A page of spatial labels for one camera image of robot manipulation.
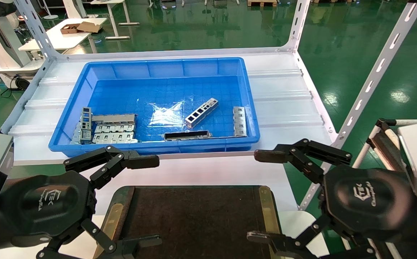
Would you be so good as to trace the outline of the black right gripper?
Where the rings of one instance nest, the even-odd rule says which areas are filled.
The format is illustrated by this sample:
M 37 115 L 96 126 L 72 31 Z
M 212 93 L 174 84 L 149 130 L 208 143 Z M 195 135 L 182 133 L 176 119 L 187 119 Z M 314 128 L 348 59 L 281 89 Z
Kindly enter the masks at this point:
M 247 240 L 268 244 L 274 255 L 293 259 L 317 259 L 307 244 L 326 227 L 344 235 L 360 235 L 383 241 L 402 237 L 416 203 L 408 180 L 399 172 L 381 168 L 355 169 L 340 165 L 322 178 L 325 211 L 296 238 L 270 232 L 249 231 Z M 321 259 L 373 259 L 369 244 L 356 246 Z

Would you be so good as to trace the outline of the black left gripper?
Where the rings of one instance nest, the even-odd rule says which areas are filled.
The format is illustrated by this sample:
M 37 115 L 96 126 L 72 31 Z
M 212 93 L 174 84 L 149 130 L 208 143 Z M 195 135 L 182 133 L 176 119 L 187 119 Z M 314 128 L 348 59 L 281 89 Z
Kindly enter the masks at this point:
M 67 172 L 62 175 L 37 175 L 13 182 L 0 195 L 0 213 L 10 245 L 29 247 L 51 240 L 37 259 L 76 259 L 59 249 L 85 231 L 103 248 L 99 259 L 135 259 L 141 248 L 162 244 L 160 235 L 113 242 L 91 221 L 95 189 L 104 187 L 123 169 L 156 168 L 159 164 L 157 155 L 140 155 L 136 150 L 109 145 L 65 160 Z M 99 165 L 90 181 L 79 174 Z

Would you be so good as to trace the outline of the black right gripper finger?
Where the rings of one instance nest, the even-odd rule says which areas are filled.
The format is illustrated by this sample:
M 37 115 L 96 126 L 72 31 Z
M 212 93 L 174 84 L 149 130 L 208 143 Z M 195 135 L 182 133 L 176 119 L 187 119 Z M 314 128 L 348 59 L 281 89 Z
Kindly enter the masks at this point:
M 333 165 L 349 165 L 352 154 L 309 139 L 293 144 L 278 144 L 273 150 L 256 150 L 256 161 L 263 163 L 291 163 L 315 184 L 323 181 L 324 170 L 311 159 L 317 159 Z

